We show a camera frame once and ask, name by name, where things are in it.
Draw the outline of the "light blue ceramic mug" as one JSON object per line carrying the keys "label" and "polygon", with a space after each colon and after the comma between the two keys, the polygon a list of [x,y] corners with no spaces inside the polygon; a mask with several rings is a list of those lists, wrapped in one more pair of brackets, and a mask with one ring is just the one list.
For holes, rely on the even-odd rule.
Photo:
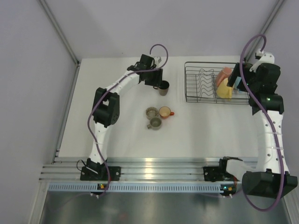
{"label": "light blue ceramic mug", "polygon": [[234,90],[239,91],[239,83],[242,81],[241,77],[237,77],[234,83]]}

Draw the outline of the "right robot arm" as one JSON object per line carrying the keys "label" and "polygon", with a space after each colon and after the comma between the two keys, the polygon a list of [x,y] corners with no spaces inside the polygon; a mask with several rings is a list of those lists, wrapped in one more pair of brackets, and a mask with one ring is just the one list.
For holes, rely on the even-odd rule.
{"label": "right robot arm", "polygon": [[298,185],[296,176],[290,175],[285,162],[282,142],[283,98],[275,93],[280,67],[262,63],[253,72],[246,70],[244,78],[248,88],[259,101],[249,98],[252,116],[256,122],[258,160],[255,168],[236,157],[219,160],[220,178],[233,176],[242,182],[246,195],[266,198],[284,197]]}

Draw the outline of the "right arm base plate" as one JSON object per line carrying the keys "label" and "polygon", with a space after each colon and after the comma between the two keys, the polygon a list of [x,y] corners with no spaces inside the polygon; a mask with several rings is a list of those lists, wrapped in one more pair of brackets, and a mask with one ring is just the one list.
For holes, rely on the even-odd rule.
{"label": "right arm base plate", "polygon": [[224,171],[218,166],[207,166],[203,167],[204,180],[206,182],[217,182],[217,181],[239,181],[236,177]]}

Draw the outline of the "fluted beige small cup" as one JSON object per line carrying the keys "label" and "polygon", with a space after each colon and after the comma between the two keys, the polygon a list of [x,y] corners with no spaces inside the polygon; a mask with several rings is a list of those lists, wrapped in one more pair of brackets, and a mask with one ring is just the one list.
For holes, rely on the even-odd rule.
{"label": "fluted beige small cup", "polygon": [[145,111],[146,114],[146,118],[151,120],[154,117],[158,117],[159,116],[159,112],[158,109],[155,107],[148,107]]}

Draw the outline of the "dark brown mug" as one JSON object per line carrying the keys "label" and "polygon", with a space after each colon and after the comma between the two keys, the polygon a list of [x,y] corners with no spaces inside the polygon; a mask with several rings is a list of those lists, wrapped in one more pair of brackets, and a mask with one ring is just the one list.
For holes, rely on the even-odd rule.
{"label": "dark brown mug", "polygon": [[169,90],[169,82],[163,80],[159,86],[153,86],[153,89],[158,90],[160,96],[166,96]]}

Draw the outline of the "aluminium mounting rail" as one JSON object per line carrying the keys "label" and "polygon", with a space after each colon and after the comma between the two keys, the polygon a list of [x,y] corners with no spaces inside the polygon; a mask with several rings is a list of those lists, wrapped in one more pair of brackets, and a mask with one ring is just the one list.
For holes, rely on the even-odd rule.
{"label": "aluminium mounting rail", "polygon": [[[218,166],[219,157],[206,158],[108,158],[109,166],[121,167],[121,182],[203,182],[203,167]],[[78,182],[79,158],[57,157],[43,165],[40,181]]]}

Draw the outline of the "grey-brown stoneware cup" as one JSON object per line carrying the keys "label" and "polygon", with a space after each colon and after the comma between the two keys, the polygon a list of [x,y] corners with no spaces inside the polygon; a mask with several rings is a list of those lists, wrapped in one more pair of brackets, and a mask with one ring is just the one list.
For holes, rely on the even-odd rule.
{"label": "grey-brown stoneware cup", "polygon": [[147,124],[148,129],[159,130],[162,126],[162,120],[159,117],[153,117]]}

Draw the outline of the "pink ceramic mug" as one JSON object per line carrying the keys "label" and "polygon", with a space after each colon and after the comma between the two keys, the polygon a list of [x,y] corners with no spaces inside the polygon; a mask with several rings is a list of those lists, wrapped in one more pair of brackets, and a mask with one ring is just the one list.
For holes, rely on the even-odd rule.
{"label": "pink ceramic mug", "polygon": [[225,79],[228,78],[232,73],[232,69],[229,67],[224,67],[217,75],[215,79],[215,85],[218,88],[221,82]]}

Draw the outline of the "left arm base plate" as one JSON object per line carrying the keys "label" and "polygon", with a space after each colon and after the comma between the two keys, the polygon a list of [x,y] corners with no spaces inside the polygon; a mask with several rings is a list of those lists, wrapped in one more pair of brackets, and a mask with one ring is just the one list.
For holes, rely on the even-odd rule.
{"label": "left arm base plate", "polygon": [[82,167],[80,180],[81,181],[119,181],[121,176],[121,167],[109,166],[110,178],[106,167],[101,167],[99,171],[91,170],[88,167]]}

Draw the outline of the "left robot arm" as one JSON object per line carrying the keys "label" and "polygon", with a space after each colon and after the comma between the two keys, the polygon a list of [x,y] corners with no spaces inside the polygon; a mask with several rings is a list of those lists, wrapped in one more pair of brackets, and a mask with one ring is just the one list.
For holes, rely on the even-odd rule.
{"label": "left robot arm", "polygon": [[87,120],[87,128],[93,138],[92,152],[89,159],[92,164],[90,174],[96,180],[106,176],[102,164],[107,160],[108,137],[111,126],[120,116],[120,98],[132,87],[144,82],[145,85],[157,87],[162,82],[164,66],[161,57],[142,54],[139,61],[127,68],[126,72],[107,88],[96,90],[93,108]]}

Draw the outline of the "yellow ceramic mug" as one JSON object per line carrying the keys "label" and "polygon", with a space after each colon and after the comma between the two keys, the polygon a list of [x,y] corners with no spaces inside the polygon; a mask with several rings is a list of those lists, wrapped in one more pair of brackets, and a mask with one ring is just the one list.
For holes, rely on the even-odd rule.
{"label": "yellow ceramic mug", "polygon": [[216,94],[218,97],[224,98],[224,99],[232,98],[233,88],[230,86],[227,86],[227,84],[228,84],[228,78],[223,79],[216,91]]}

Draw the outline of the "small orange cup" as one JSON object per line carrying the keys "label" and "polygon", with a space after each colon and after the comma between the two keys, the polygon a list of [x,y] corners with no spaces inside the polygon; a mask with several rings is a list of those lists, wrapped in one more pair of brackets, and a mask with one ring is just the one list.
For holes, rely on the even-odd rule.
{"label": "small orange cup", "polygon": [[167,106],[163,106],[159,109],[159,115],[163,119],[167,119],[170,116],[174,116],[175,113],[171,111],[171,109]]}

